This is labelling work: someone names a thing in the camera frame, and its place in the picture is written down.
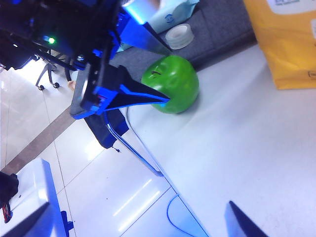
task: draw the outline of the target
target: tape roll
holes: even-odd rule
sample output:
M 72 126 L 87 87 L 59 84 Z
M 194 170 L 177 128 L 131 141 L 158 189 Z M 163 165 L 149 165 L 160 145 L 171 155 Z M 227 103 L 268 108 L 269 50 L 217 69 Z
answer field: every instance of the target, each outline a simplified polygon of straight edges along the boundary
M 181 24 L 173 27 L 166 34 L 166 40 L 172 49 L 180 49 L 188 46 L 194 39 L 194 35 L 189 24 Z

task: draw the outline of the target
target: white tile floor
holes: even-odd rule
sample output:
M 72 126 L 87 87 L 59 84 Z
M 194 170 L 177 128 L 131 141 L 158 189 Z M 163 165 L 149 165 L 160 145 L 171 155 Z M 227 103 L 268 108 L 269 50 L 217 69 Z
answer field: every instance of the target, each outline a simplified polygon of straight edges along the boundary
M 67 81 L 53 74 L 53 81 L 61 86 L 55 89 L 45 74 L 40 81 L 46 88 L 35 87 L 45 63 L 31 61 L 21 70 L 3 71 L 0 74 L 1 89 L 1 166 L 8 164 L 34 138 L 36 138 L 66 108 L 72 99 Z
M 41 83 L 46 90 L 34 86 L 43 66 L 42 61 L 32 62 L 23 70 L 0 74 L 1 159 L 5 156 L 6 163 L 71 103 L 66 80 L 56 74 L 53 81 L 60 83 L 58 90 L 48 83 L 47 76 Z M 124 138 L 149 159 L 131 131 Z M 185 237 L 166 218 L 167 204 L 175 195 L 170 184 L 151 173 L 120 143 L 114 147 L 121 152 L 102 148 L 85 122 L 78 120 L 39 155 L 50 163 L 61 210 L 74 221 L 70 236 Z M 172 216 L 179 226 L 191 226 L 191 233 L 205 237 L 181 201 L 174 205 Z

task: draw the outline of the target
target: green apple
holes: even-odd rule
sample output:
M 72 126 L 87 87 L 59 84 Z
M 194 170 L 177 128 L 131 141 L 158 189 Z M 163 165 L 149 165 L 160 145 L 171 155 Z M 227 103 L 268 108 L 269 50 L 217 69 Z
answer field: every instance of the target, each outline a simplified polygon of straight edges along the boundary
M 153 105 L 167 114 L 176 114 L 188 109 L 199 92 L 198 75 L 191 63 L 174 55 L 153 63 L 143 74 L 142 83 L 170 98 L 165 104 Z

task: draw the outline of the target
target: green led light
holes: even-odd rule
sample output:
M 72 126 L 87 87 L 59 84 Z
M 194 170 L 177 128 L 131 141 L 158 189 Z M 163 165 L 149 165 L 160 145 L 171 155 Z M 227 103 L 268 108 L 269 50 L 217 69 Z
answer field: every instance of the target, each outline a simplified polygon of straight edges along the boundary
M 52 37 L 50 37 L 49 39 L 48 39 L 48 43 L 50 43 L 50 44 L 53 44 L 53 43 L 55 43 L 56 42 L 56 40 L 54 39 L 54 38 L 52 38 Z

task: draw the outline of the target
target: gray fabric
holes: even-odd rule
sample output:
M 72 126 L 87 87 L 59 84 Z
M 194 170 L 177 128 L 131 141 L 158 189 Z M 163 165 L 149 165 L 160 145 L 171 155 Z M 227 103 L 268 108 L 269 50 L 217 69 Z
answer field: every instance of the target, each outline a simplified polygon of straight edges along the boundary
M 188 59 L 196 69 L 234 48 L 255 42 L 242 0 L 200 0 L 186 23 L 191 25 L 195 39 L 187 47 L 174 50 L 173 54 Z M 133 47 L 118 53 L 111 64 L 127 67 L 132 78 L 140 81 L 145 70 L 161 57 Z

